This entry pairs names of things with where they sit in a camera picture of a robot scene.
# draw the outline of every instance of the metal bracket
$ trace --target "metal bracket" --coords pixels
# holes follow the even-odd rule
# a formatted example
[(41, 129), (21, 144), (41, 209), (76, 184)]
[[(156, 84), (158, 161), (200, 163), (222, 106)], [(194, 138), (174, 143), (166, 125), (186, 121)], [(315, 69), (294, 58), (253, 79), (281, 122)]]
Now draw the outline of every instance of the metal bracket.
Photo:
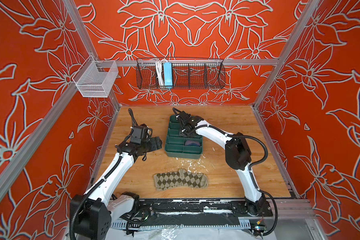
[(314, 10), (316, 9), (319, 1), (320, 0), (308, 1), (308, 4), (305, 6), (304, 11), (302, 12), (300, 18), (296, 23), (296, 26), (293, 28), (293, 31), (287, 40), (287, 43), (285, 44), (283, 50), (281, 51), (278, 64), (272, 69), (271, 73), (269, 74), (268, 78), (263, 84), (260, 93), (258, 94), (257, 98), (254, 100), (253, 105), (255, 109), (259, 108), (259, 105), (262, 102), (263, 98), (265, 97), (265, 94), (268, 92), (268, 89), (271, 86), (272, 82), (276, 78), (279, 71), (282, 69), (285, 61), (287, 60), (291, 50), (293, 49), (299, 36), (304, 30), (304, 27), (307, 25), (307, 22), (309, 18), (312, 16)]
[(77, 33), (79, 34), (81, 41), (87, 50), (88, 55), (92, 55), (95, 60), (99, 60), (99, 56), (96, 53), (95, 46), (92, 43), (91, 38), (88, 35), (86, 27), (81, 20), (79, 11), (77, 10), (76, 4), (73, 0), (62, 0), (69, 16), (72, 19), (73, 25), (75, 25)]

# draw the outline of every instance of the green tray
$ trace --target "green tray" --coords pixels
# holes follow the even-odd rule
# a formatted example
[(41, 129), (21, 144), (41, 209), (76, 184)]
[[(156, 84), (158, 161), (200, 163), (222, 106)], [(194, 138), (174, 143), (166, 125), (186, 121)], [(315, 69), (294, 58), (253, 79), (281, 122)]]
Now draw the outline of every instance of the green tray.
[[(199, 159), (203, 153), (203, 137), (197, 135), (196, 137), (180, 137), (179, 136), (180, 123), (175, 115), (169, 118), (167, 138), (165, 140), (164, 150), (168, 157), (180, 157)], [(200, 147), (185, 146), (187, 140), (198, 141)]]

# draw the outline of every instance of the plastic sheet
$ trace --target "plastic sheet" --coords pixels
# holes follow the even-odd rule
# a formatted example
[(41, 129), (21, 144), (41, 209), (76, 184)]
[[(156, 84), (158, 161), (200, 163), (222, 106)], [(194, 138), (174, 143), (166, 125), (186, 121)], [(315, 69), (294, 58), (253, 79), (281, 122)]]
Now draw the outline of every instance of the plastic sheet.
[[(215, 228), (166, 228), (160, 230), (135, 232), (126, 235), (123, 230), (110, 228), (106, 240), (256, 240), (254, 237), (241, 230), (215, 229)], [(264, 240), (277, 240), (274, 233), (264, 237)]]

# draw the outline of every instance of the black cable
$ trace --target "black cable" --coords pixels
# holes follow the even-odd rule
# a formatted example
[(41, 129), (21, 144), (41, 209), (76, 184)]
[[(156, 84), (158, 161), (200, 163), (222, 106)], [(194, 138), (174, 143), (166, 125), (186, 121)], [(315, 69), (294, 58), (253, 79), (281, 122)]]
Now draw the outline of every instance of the black cable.
[[(141, 210), (147, 210), (148, 215), (146, 216), (146, 218), (144, 220), (137, 220), (137, 219), (132, 219), (135, 215), (137, 215)], [(125, 221), (129, 222), (129, 223), (134, 223), (134, 224), (143, 224), (146, 223), (150, 217), (151, 217), (151, 211), (149, 210), (149, 208), (147, 207), (141, 207), (137, 210), (137, 212), (135, 214), (133, 214), (130, 218), (125, 216), (126, 214), (123, 214), (120, 216), (121, 219), (124, 219)]]
[[(272, 225), (271, 229), (270, 229), (269, 231), (267, 231), (267, 232), (263, 233), (263, 236), (266, 236), (266, 235), (271, 234), (271, 232), (273, 232), (273, 230), (275, 229), (276, 224), (277, 224), (278, 213), (277, 213), (277, 206), (276, 206), (276, 202), (275, 202), (275, 199), (272, 197), (272, 195), (271, 195), (271, 194), (269, 194), (269, 193), (267, 193), (266, 191), (263, 191), (263, 190), (260, 190), (260, 192), (261, 192), (261, 193), (264, 193), (264, 194), (266, 194), (266, 195), (268, 195), (268, 196), (269, 196), (269, 198), (272, 200), (273, 205), (274, 205), (274, 207), (275, 207), (275, 221), (273, 222), (273, 225)], [(253, 234), (254, 234), (254, 235), (257, 235), (257, 236), (261, 236), (261, 234), (260, 234), (260, 233), (255, 233), (255, 232), (254, 232)]]
[(144, 157), (143, 157), (142, 160), (143, 160), (143, 162), (145, 162), (147, 160), (147, 153), (146, 152), (144, 153)]
[[(177, 108), (172, 108), (173, 112), (175, 113), (175, 116), (178, 115), (178, 113), (181, 113), (181, 111)], [(178, 119), (179, 123), (180, 123), (180, 129), (184, 129), (183, 127), (183, 121), (181, 119)]]
[[(190, 131), (190, 132), (186, 132), (186, 131), (185, 131), (185, 132), (186, 132), (187, 135), (190, 135), (192, 132), (195, 132), (197, 129), (202, 128), (202, 127), (211, 127), (211, 128), (213, 128), (213, 129), (221, 132), (222, 134), (227, 134), (226, 132), (224, 132), (224, 131), (221, 130), (220, 128), (215, 127), (215, 126), (213, 126), (213, 125), (200, 125), (200, 126), (195, 127), (194, 129), (192, 129), (192, 131)], [(227, 134), (227, 137), (233, 137), (233, 138), (235, 138), (235, 137), (243, 137), (243, 138), (247, 138), (247, 139), (252, 139), (252, 140), (258, 142), (258, 143), (263, 147), (263, 150), (264, 150), (264, 156), (263, 156), (263, 158), (260, 159), (259, 161), (252, 162), (252, 163), (248, 166), (248, 170), (251, 170), (254, 165), (259, 164), (259, 163), (262, 163), (262, 162), (264, 162), (264, 161), (267, 159), (267, 157), (268, 157), (268, 149), (267, 149), (267, 147), (265, 146), (265, 144), (264, 144), (262, 141), (260, 141), (259, 139), (255, 138), (255, 137), (252, 137), (252, 136), (249, 136), (249, 135), (235, 135), (235, 134)]]
[[(121, 158), (122, 156), (122, 151), (121, 148), (117, 145), (115, 145), (117, 151), (120, 153), (119, 154), (119, 159), (117, 160), (115, 166), (113, 166), (111, 168), (111, 170), (104, 176), (105, 179), (107, 179), (112, 172), (117, 168), (117, 166), (120, 164), (121, 162)], [(77, 219), (77, 216), (79, 215), (79, 213), (81, 212), (81, 210), (84, 207), (84, 204), (86, 203), (87, 199), (89, 198), (89, 196), (104, 182), (104, 179), (101, 179), (100, 181), (98, 181), (94, 186), (92, 186), (92, 188), (89, 190), (89, 192), (87, 194), (85, 194), (81, 200), (81, 202), (79, 203), (79, 206), (77, 207), (77, 209), (75, 210), (75, 213), (72, 215), (72, 218), (69, 221), (69, 238), (71, 240), (76, 240), (75, 237), (75, 222)]]
[(136, 122), (135, 117), (133, 116), (132, 109), (128, 108), (128, 112), (129, 112), (129, 115), (131, 116), (131, 119), (132, 119), (132, 129), (131, 129), (131, 132), (124, 138), (124, 142), (126, 142), (132, 136), (133, 127), (138, 125), (137, 122)]
[(136, 122), (136, 119), (135, 119), (135, 117), (133, 116), (132, 109), (128, 108), (128, 112), (129, 112), (129, 115), (130, 115), (131, 118), (132, 118), (132, 122), (134, 122), (135, 125), (138, 126), (138, 124), (137, 124), (137, 122)]

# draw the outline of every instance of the white mesh basket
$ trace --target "white mesh basket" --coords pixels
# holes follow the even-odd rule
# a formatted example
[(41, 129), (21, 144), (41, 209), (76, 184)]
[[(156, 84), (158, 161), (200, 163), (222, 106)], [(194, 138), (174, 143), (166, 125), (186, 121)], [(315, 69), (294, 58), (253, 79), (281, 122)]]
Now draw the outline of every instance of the white mesh basket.
[(119, 69), (114, 61), (109, 71), (96, 66), (95, 60), (89, 57), (73, 77), (77, 89), (83, 97), (106, 98), (112, 89)]

